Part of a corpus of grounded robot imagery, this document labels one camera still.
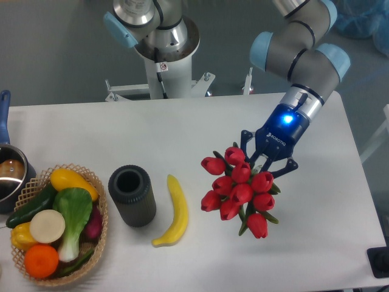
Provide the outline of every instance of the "blue light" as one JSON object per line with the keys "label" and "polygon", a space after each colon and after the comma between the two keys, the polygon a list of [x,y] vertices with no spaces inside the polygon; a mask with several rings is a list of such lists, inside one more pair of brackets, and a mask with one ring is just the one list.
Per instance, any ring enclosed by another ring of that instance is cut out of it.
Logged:
{"label": "blue light", "polygon": [[293,116],[286,114],[285,116],[283,116],[283,121],[284,123],[291,123],[293,121]]}

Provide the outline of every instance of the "yellow banana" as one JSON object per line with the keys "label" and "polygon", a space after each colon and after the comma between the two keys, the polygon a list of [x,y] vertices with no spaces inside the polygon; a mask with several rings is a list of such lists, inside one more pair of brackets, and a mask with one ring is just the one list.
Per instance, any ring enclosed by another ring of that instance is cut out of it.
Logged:
{"label": "yellow banana", "polygon": [[170,227],[163,236],[151,241],[154,247],[175,245],[183,236],[188,226],[188,205],[184,192],[178,180],[173,175],[168,175],[168,188],[173,201],[174,218]]}

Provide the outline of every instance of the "pot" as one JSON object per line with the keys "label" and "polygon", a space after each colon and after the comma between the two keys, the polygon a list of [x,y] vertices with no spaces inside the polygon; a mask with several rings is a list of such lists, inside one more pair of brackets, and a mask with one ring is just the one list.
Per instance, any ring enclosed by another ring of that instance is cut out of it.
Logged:
{"label": "pot", "polygon": [[36,176],[24,153],[10,145],[7,121],[11,92],[0,93],[0,214],[10,213],[22,189]]}

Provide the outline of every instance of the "wicker basket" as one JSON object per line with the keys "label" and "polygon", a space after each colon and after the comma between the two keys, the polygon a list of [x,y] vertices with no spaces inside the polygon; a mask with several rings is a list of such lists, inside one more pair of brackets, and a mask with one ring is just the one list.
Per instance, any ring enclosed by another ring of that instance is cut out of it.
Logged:
{"label": "wicker basket", "polygon": [[[34,277],[31,277],[26,272],[26,269],[24,267],[25,252],[12,246],[12,258],[16,268],[19,270],[20,273],[23,274],[23,276],[26,279],[29,279],[30,281],[36,283],[39,286],[47,286],[47,287],[60,286],[60,285],[71,283],[79,279],[80,277],[84,276],[97,263],[97,261],[102,255],[105,246],[107,227],[108,227],[108,207],[107,207],[104,187],[102,185],[102,182],[95,175],[95,173],[91,172],[89,169],[85,167],[81,167],[79,165],[74,165],[74,164],[70,164],[70,165],[64,164],[64,165],[56,165],[54,168],[49,168],[48,170],[42,171],[40,175],[38,175],[36,178],[31,179],[31,181],[26,184],[26,187],[22,190],[19,196],[18,202],[16,202],[15,210],[18,210],[21,206],[29,202],[36,194],[38,194],[40,190],[43,189],[43,187],[45,187],[46,184],[49,182],[51,173],[55,169],[59,169],[59,168],[71,169],[76,171],[96,188],[98,194],[100,195],[98,199],[98,209],[103,217],[103,230],[100,238],[95,242],[88,240],[84,235],[81,234],[80,255],[84,254],[86,251],[90,250],[91,248],[94,248],[94,253],[92,257],[80,269],[62,278],[49,277],[46,279],[36,279]],[[60,262],[58,267],[60,268],[62,266],[66,266],[66,263]]]}

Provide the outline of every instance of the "yellow bell pepper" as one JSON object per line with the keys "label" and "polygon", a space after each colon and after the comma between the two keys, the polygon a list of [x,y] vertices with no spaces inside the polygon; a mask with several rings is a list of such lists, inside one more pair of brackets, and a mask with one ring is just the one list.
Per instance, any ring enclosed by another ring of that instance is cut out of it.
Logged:
{"label": "yellow bell pepper", "polygon": [[11,230],[11,243],[23,251],[29,250],[38,243],[30,233],[30,222],[19,224]]}
{"label": "yellow bell pepper", "polygon": [[56,169],[50,176],[50,182],[54,189],[62,191],[68,187],[80,187],[91,195],[92,201],[98,199],[98,192],[94,186],[89,184],[79,173],[71,169]]}

